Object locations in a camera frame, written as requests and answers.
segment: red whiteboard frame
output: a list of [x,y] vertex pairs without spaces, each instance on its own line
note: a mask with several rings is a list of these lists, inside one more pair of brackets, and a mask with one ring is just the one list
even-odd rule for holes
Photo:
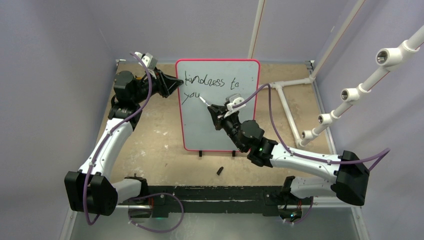
[[[175,74],[176,74],[176,78],[178,79],[178,70],[177,70],[177,65],[179,62],[185,62],[185,61],[190,61],[190,62],[199,62],[199,61],[209,61],[209,62],[218,62],[218,61],[222,61],[222,62],[229,62],[229,61],[234,61],[234,62],[256,62],[258,65],[258,69],[257,69],[257,81],[256,81],[256,89],[258,89],[259,86],[259,76],[261,73],[261,63],[256,60],[256,59],[237,59],[237,58],[229,58],[229,59],[225,59],[225,58],[183,58],[180,59],[178,61],[176,61],[175,63]],[[194,150],[194,149],[187,149],[186,148],[186,141],[184,139],[184,124],[183,124],[183,112],[181,110],[181,98],[180,98],[180,88],[177,88],[178,91],[178,106],[179,106],[179,119],[181,121],[181,132],[182,132],[182,144],[183,147],[186,151],[189,152],[198,152],[198,151],[202,151],[202,152],[224,152],[224,153],[231,153],[231,150]],[[254,96],[254,107],[253,107],[253,119],[255,119],[256,116],[256,103],[258,100],[258,95]]]

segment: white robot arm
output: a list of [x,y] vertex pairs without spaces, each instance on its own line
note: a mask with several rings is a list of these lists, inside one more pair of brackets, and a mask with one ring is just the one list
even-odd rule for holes
[[224,129],[240,152],[249,152],[247,158],[253,164],[289,168],[316,176],[287,177],[283,186],[286,195],[294,199],[336,196],[351,205],[364,205],[370,171],[363,163],[347,164],[359,160],[353,152],[344,151],[342,155],[318,154],[267,139],[264,137],[265,131],[255,120],[240,123],[239,110],[248,101],[241,98],[240,94],[227,97],[224,105],[210,105],[203,98],[201,100],[207,106],[215,129]]
[[144,196],[148,192],[147,181],[142,177],[129,176],[111,184],[109,180],[112,168],[122,146],[137,126],[142,114],[139,103],[146,100],[149,90],[151,95],[157,93],[167,98],[183,81],[157,69],[157,60],[151,54],[136,52],[134,55],[143,62],[146,72],[151,74],[151,85],[149,86],[146,75],[138,78],[129,71],[116,74],[113,86],[115,96],[111,100],[112,108],[106,128],[85,163],[78,171],[69,171],[64,179],[69,205],[74,211],[84,212],[86,202],[86,213],[109,216],[117,203]]

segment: white pipe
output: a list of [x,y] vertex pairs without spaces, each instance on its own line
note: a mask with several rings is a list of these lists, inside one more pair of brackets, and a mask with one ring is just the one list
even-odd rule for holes
[[406,42],[411,49],[417,49],[424,43],[424,25],[412,35]]
[[375,70],[375,72],[373,72],[371,74],[371,76],[369,76],[363,83],[362,83],[362,88],[366,91],[371,90],[371,88],[378,83],[384,76],[386,76],[389,73],[389,71],[384,67],[381,66],[379,68],[377,68],[377,70]]
[[327,58],[333,51],[333,49],[336,47],[339,40],[342,38],[343,34],[345,33],[346,29],[348,29],[349,25],[351,24],[352,20],[356,16],[356,14],[361,9],[362,5],[364,4],[365,0],[358,0],[353,6],[352,11],[350,11],[349,15],[347,16],[346,20],[341,25],[340,29],[338,30],[337,34],[335,35],[334,39],[330,43],[330,46],[328,46],[327,50],[324,52],[324,55],[322,56],[321,60],[316,65],[315,69],[313,70],[311,74],[311,78],[315,79],[318,72],[320,71],[321,67],[324,65],[324,63],[327,61]]
[[345,88],[341,91],[343,103],[330,115],[325,115],[326,121],[321,114],[318,117],[320,125],[312,130],[303,131],[300,147],[305,147],[309,142],[316,139],[320,133],[336,122],[340,116],[350,107],[357,104],[360,99],[371,92],[371,89],[388,73],[396,70],[401,64],[410,59],[424,42],[424,26],[422,26],[410,39],[403,41],[397,48],[382,48],[376,55],[376,62],[380,66],[363,83],[356,88]]
[[295,120],[293,119],[292,112],[290,111],[289,105],[287,104],[286,97],[284,96],[283,88],[280,85],[276,85],[275,89],[278,92],[279,99],[281,100],[282,108],[284,109],[285,115],[287,116],[288,125],[290,125],[291,131],[293,132],[294,142],[296,146],[301,141],[299,136],[298,128],[296,127]]
[[253,24],[252,37],[250,39],[249,53],[248,53],[248,56],[247,56],[248,59],[253,58],[255,45],[256,45],[256,39],[258,37],[259,24],[261,22],[261,17],[262,17],[262,12],[264,11],[264,6],[265,6],[265,0],[259,0],[259,2],[257,4],[256,17],[254,19],[254,24]]
[[302,78],[302,79],[296,79],[296,80],[290,80],[290,81],[276,81],[276,82],[272,82],[271,87],[273,89],[276,88],[276,86],[281,86],[281,87],[286,87],[286,86],[293,86],[293,85],[299,85],[299,84],[310,84],[311,83],[311,79],[310,78]]

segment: whiteboard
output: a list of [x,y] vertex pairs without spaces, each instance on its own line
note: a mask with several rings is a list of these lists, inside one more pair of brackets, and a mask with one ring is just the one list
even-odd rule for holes
[[[254,59],[181,59],[176,62],[183,145],[187,151],[238,151],[225,131],[215,130],[211,114],[200,100],[223,106],[226,97],[246,99],[257,88],[261,65]],[[240,122],[255,118],[256,97],[238,114]]]

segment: white marker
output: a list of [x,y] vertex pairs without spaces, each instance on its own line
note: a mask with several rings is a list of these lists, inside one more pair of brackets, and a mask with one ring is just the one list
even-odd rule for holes
[[207,103],[204,99],[203,99],[203,97],[201,97],[201,96],[199,96],[199,99],[206,105],[206,106],[210,106],[209,105],[209,103]]

